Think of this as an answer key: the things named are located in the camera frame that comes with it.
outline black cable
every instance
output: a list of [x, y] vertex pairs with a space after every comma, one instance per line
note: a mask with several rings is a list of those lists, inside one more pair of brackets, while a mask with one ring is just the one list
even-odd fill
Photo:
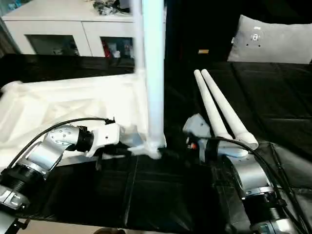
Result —
[[[255, 150], [253, 150], [252, 148], [250, 148], [249, 146], [245, 145], [244, 143], [240, 142], [240, 141], [236, 141], [236, 140], [231, 140], [231, 139], [226, 139], [226, 138], [222, 138], [222, 137], [216, 137], [216, 138], [209, 138], [209, 137], [200, 137], [200, 138], [204, 138], [204, 139], [208, 139], [208, 140], [217, 140], [217, 141], [227, 141], [230, 143], [234, 143], [236, 145], [239, 145], [241, 147], [243, 147], [244, 149], [248, 150], [249, 152], [253, 153], [255, 155], [255, 157], [260, 160], [262, 162], [262, 164], [265, 166], [267, 173], [269, 174], [269, 180], [273, 185], [274, 191], [276, 192], [276, 196], [278, 199], [282, 199], [282, 196], [280, 194], [277, 182], [283, 186], [283, 182], [282, 179], [279, 177], [279, 175], [276, 174], [276, 172], [273, 170], [273, 168], [270, 166], [270, 164], [259, 154], [257, 153]], [[300, 217], [302, 219], [302, 221], [305, 224], [306, 230], [304, 230], [304, 227], [302, 227], [302, 225], [299, 224], [299, 222], [294, 218], [294, 216], [291, 214], [291, 212], [288, 210], [287, 207], [284, 207], [283, 209], [285, 210], [285, 213], [289, 216], [290, 220], [296, 225], [297, 229], [301, 232], [301, 233], [310, 233], [312, 234], [312, 228], [310, 226], [310, 223], [306, 217], [306, 215], [303, 213], [302, 208], [300, 207], [299, 203], [295, 200], [295, 198], [293, 198], [293, 191], [291, 190], [291, 187], [289, 186], [285, 186], [287, 188], [287, 190], [285, 190], [284, 186], [283, 189], [287, 195], [287, 197], [290, 199], [296, 213], [298, 214], [298, 217]]]
[[86, 118], [75, 118], [75, 119], [70, 119], [67, 121], [63, 121], [57, 124], [52, 125], [51, 127], [47, 128], [43, 132], [39, 133], [37, 136], [35, 136], [25, 147], [14, 157], [14, 159], [10, 162], [10, 164], [7, 166], [7, 169], [11, 168], [14, 163], [19, 159], [19, 157], [33, 144], [35, 143], [36, 140], [38, 140], [41, 136], [46, 134], [47, 132], [51, 131], [52, 129], [55, 129], [59, 126], [62, 126], [67, 123], [73, 123], [73, 122], [78, 122], [78, 121], [84, 121], [84, 120], [102, 120], [102, 121], [109, 121], [107, 118], [97, 118], [97, 117], [86, 117]]
[[[275, 150], [273, 149], [273, 147], [271, 145], [270, 145], [270, 147], [271, 147], [273, 154], [275, 154]], [[274, 161], [275, 161], [275, 164], [277, 165], [277, 170], [281, 174], [281, 179], [282, 179], [284, 185], [286, 185], [285, 187], [289, 189], [289, 193], [293, 198], [292, 203], [296, 204], [296, 206], [300, 206], [299, 202], [297, 200], [296, 194], [293, 192], [293, 190], [291, 188], [291, 185], [290, 185], [289, 180], [287, 178], [286, 172], [285, 172], [284, 168], [282, 167], [282, 165], [280, 164], [278, 156], [276, 156], [276, 158], [277, 158], [277, 160], [274, 160]], [[300, 216], [298, 217], [298, 219], [301, 222], [301, 224], [304, 225], [304, 221], [302, 220], [302, 218]]]

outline white rod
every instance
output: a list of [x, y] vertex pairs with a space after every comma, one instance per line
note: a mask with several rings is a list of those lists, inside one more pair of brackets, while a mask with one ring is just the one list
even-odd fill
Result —
[[131, 12], [134, 20], [134, 54], [136, 72], [145, 68], [144, 64], [144, 40], [143, 40], [143, 17], [142, 17], [142, 1], [131, 1]]
[[142, 0], [149, 144], [160, 147], [164, 139], [163, 0]]
[[203, 79], [203, 76], [201, 75], [199, 70], [194, 71], [194, 75], [196, 78], [197, 85], [200, 90], [201, 97], [203, 99], [206, 112], [211, 124], [211, 127], [213, 129], [214, 135], [216, 137], [223, 137], [227, 139], [233, 139], [231, 135], [228, 134], [228, 131], [226, 130], [224, 123], [222, 121], [222, 118], [215, 106], [214, 100], [211, 97], [211, 94], [205, 84], [205, 81]]
[[219, 89], [213, 78], [210, 76], [208, 71], [206, 69], [203, 69], [201, 73], [211, 93], [213, 94], [215, 101], [217, 102], [220, 110], [222, 111], [227, 123], [229, 124], [231, 130], [233, 131], [235, 138], [237, 140], [244, 141], [253, 150], [258, 148], [259, 144], [257, 140], [250, 132], [248, 132], [245, 125], [242, 123], [242, 121], [232, 108], [232, 106], [226, 100], [223, 93], [221, 92], [221, 90]]

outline cushion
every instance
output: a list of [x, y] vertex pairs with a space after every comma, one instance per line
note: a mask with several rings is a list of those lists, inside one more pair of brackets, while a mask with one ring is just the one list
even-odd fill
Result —
[[312, 24], [263, 23], [241, 15], [228, 61], [310, 63]]

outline white styrofoam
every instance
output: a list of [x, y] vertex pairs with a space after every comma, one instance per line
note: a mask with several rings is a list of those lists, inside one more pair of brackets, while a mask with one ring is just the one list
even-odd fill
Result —
[[[126, 133], [148, 134], [147, 102], [136, 74], [5, 85], [0, 99], [0, 170], [38, 133], [51, 125], [79, 117], [115, 118]], [[89, 130], [102, 121], [74, 125]], [[65, 151], [60, 165], [90, 159]]]

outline floor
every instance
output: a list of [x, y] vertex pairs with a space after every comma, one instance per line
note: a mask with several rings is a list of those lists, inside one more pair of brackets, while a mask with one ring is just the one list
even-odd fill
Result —
[[[32, 220], [25, 230], [20, 230], [18, 234], [93, 234], [101, 227], [84, 226], [67, 223], [54, 223]], [[126, 230], [127, 234], [159, 234], [156, 232], [143, 232]]]

